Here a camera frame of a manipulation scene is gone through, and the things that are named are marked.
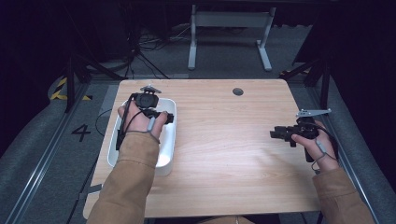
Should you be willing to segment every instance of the clothing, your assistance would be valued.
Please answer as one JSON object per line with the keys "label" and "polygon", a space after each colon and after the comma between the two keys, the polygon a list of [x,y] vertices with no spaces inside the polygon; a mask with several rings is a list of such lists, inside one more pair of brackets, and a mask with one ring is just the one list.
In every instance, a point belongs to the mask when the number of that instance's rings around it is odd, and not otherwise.
{"label": "clothing", "polygon": [[[144,222],[146,198],[159,151],[159,141],[150,133],[126,134],[117,164],[93,206],[88,223]],[[374,223],[342,168],[316,175],[313,181],[321,210],[329,223]]]}

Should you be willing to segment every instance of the hand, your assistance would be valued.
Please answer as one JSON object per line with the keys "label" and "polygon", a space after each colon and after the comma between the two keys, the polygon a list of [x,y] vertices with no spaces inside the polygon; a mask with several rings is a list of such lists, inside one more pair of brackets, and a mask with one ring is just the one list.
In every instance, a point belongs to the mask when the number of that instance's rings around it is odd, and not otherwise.
{"label": "hand", "polygon": [[[120,106],[118,109],[119,115],[122,118],[123,114],[125,112],[125,105]],[[125,132],[146,132],[148,130],[149,126],[149,119],[143,114],[140,113],[138,114],[134,120],[132,120],[131,125],[129,125],[128,130],[125,130],[127,127],[129,121],[132,119],[132,117],[140,112],[140,109],[136,106],[135,102],[132,101],[129,105],[129,112],[128,112],[128,117],[124,121],[124,127],[123,130]],[[166,112],[162,112],[158,118],[155,119],[154,126],[152,127],[151,134],[156,137],[157,139],[160,139],[161,131],[163,130],[163,125],[165,124],[167,119]]]}
{"label": "hand", "polygon": [[[320,121],[316,120],[315,123],[321,127],[324,127]],[[326,148],[327,154],[329,154],[330,156],[325,155],[323,158],[321,158],[321,156],[323,156],[323,152],[318,147],[316,139],[307,139],[298,134],[292,135],[291,138],[296,143],[303,145],[306,148],[312,159],[314,159],[318,163],[320,171],[330,171],[340,167],[338,161],[333,159],[335,158],[335,153],[334,149],[332,148],[332,142],[330,141],[329,135],[327,135],[321,129],[318,129],[318,132],[319,136],[317,137],[317,139]]]}

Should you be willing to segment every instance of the dark background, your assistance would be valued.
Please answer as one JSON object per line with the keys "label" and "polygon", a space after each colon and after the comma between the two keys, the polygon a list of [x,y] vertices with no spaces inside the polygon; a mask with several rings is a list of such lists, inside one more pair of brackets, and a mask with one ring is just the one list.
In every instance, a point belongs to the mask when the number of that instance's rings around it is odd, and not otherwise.
{"label": "dark background", "polygon": [[[151,6],[140,12],[139,22],[166,38],[172,26],[190,21],[191,7]],[[343,7],[338,16],[328,17],[329,21],[318,21],[320,13],[320,7],[279,7],[274,24],[343,24],[328,29],[314,25],[296,61],[305,63],[323,56],[323,50],[327,52],[332,77],[395,189],[392,68],[396,64],[396,27],[392,23],[396,18],[391,3],[366,1],[358,7]],[[24,125],[49,104],[48,89],[65,71],[71,49],[97,62],[126,57],[131,48],[126,31],[135,21],[126,21],[123,16],[117,3],[1,1],[0,155]]]}

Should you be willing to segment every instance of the wooden table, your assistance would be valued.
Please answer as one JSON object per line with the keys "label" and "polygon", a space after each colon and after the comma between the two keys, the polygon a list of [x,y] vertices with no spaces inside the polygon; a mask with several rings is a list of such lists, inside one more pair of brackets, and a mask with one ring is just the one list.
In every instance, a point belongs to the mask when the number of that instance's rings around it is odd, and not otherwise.
{"label": "wooden table", "polygon": [[[107,163],[117,108],[151,84],[177,104],[174,166],[156,176],[146,217],[197,217],[318,211],[314,172],[304,149],[273,139],[275,126],[295,124],[298,107],[281,79],[126,80],[120,84],[92,186]],[[234,88],[244,91],[233,94]],[[98,194],[89,195],[88,217]]]}

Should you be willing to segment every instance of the person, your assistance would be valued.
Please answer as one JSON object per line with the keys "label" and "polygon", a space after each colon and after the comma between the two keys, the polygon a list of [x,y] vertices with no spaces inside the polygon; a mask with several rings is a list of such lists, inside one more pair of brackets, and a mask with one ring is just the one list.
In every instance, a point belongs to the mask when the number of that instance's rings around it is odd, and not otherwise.
{"label": "person", "polygon": [[[125,107],[121,106],[118,112],[122,118]],[[138,112],[139,108],[131,103],[125,123]],[[166,112],[162,112],[148,132],[149,119],[143,114],[132,120],[121,144],[117,164],[103,185],[87,223],[144,222],[146,199],[154,179],[159,138],[165,122]],[[331,224],[374,223],[367,206],[335,159],[329,136],[319,130],[317,139],[309,140],[297,134],[292,139],[303,145],[318,163],[320,174],[313,177],[313,182],[326,220]]]}

